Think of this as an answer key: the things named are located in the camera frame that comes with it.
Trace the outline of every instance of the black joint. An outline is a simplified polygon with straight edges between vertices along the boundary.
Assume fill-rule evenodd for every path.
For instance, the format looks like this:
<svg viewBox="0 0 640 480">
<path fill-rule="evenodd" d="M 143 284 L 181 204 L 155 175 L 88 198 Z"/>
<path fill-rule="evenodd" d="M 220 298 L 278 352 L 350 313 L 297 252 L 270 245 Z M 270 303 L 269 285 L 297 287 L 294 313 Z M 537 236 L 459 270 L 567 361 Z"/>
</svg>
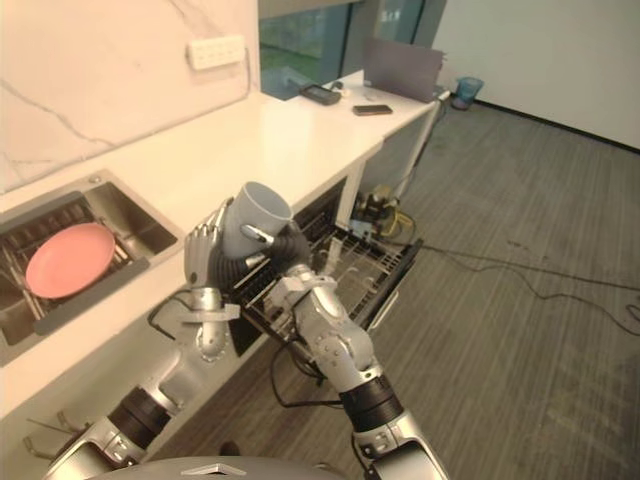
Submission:
<svg viewBox="0 0 640 480">
<path fill-rule="evenodd" d="M 378 428 L 397 418 L 404 408 L 384 375 L 340 394 L 356 432 Z"/>
<path fill-rule="evenodd" d="M 225 257 L 218 249 L 209 257 L 209 282 L 226 292 L 249 273 L 244 259 Z"/>
<path fill-rule="evenodd" d="M 300 230 L 287 227 L 283 233 L 275 237 L 267 254 L 276 270 L 284 272 L 294 265 L 307 265 L 311 257 L 311 248 Z"/>
<path fill-rule="evenodd" d="M 139 387 L 131 390 L 108 418 L 142 449 L 151 444 L 171 419 L 164 407 Z"/>
</svg>

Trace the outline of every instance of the smartphone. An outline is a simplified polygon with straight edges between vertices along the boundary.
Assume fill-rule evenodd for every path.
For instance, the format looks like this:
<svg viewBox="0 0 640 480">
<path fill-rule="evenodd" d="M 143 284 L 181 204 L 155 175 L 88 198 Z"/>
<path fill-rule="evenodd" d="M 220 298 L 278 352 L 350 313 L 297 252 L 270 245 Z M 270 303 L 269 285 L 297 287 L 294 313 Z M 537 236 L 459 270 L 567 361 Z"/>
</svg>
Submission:
<svg viewBox="0 0 640 480">
<path fill-rule="evenodd" d="M 359 116 L 364 115 L 387 115 L 393 113 L 389 105 L 355 105 L 353 113 Z"/>
</svg>

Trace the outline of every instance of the pink plate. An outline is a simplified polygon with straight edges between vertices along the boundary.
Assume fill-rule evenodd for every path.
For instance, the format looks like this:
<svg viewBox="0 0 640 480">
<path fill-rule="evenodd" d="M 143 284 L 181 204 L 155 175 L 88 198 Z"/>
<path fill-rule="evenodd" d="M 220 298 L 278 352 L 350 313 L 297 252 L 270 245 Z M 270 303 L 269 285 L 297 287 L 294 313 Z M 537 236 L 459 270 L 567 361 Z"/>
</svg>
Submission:
<svg viewBox="0 0 640 480">
<path fill-rule="evenodd" d="M 42 298 L 61 298 L 88 287 L 113 258 L 116 241 L 107 227 L 81 223 L 47 240 L 27 266 L 27 286 Z"/>
</svg>

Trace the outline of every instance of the dishwasher drawer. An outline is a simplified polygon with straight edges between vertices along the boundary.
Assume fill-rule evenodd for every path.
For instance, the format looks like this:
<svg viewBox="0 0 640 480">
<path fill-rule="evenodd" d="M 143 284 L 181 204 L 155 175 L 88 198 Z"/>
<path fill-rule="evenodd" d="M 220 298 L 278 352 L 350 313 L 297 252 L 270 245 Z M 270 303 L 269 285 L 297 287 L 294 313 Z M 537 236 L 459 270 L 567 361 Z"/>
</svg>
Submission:
<svg viewBox="0 0 640 480">
<path fill-rule="evenodd" d="M 336 185 L 296 215 L 296 221 L 311 244 L 313 270 L 336 280 L 336 294 L 351 320 L 371 330 L 384 321 L 398 300 L 398 288 L 413 266 L 422 241 L 392 247 L 361 239 L 335 225 L 341 191 L 342 185 Z M 294 338 L 291 316 L 265 302 L 277 279 L 265 260 L 236 284 L 233 300 L 242 306 L 242 318 L 231 322 L 231 334 L 238 354 L 261 332 L 281 342 Z M 310 358 L 304 347 L 302 350 L 300 353 Z"/>
</svg>

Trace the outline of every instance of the laptop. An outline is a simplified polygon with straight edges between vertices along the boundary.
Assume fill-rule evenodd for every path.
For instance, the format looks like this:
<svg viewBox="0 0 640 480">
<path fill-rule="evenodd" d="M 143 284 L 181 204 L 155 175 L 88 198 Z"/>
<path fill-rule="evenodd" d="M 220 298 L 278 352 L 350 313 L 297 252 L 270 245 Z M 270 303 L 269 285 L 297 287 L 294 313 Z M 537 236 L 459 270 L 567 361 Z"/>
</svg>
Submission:
<svg viewBox="0 0 640 480">
<path fill-rule="evenodd" d="M 442 59 L 439 50 L 370 38 L 364 46 L 364 84 L 430 103 Z"/>
</svg>

